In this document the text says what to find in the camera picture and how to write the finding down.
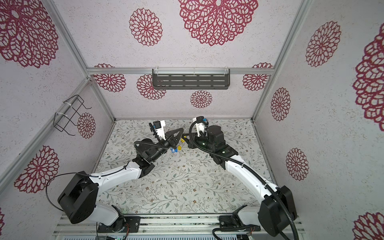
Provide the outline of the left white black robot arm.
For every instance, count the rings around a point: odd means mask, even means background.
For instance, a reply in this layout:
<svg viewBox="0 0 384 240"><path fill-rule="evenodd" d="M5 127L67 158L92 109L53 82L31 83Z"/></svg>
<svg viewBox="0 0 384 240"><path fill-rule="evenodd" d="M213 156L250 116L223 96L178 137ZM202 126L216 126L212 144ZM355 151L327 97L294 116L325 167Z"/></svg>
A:
<svg viewBox="0 0 384 240"><path fill-rule="evenodd" d="M182 128L160 135L162 129L150 126L157 143L151 139L134 142L136 157L125 165L107 172L87 174L77 172L58 197L58 204L72 224L92 221L102 224L112 232L120 232L128 225L124 214L116 206L97 203L99 194L148 175L154 162L169 149L177 148L184 130Z"/></svg>

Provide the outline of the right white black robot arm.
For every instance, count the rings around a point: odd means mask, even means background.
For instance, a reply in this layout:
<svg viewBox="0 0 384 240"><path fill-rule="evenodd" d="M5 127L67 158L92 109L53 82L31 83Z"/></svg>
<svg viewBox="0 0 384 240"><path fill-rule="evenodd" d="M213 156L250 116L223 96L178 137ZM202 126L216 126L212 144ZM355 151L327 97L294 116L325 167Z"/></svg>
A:
<svg viewBox="0 0 384 240"><path fill-rule="evenodd" d="M212 230L216 239L219 238L217 231L234 232L247 229L264 229L272 237L281 235L287 239L288 236L283 232L286 227L291 228L295 240L299 239L294 223L297 212L289 188L278 187L253 170L236 150L226 144L221 127L209 126L203 120L196 120L191 124L188 135L189 145L207 153L217 165L234 175L260 204L259 209L244 205L231 216L221 216L221 226Z"/></svg>

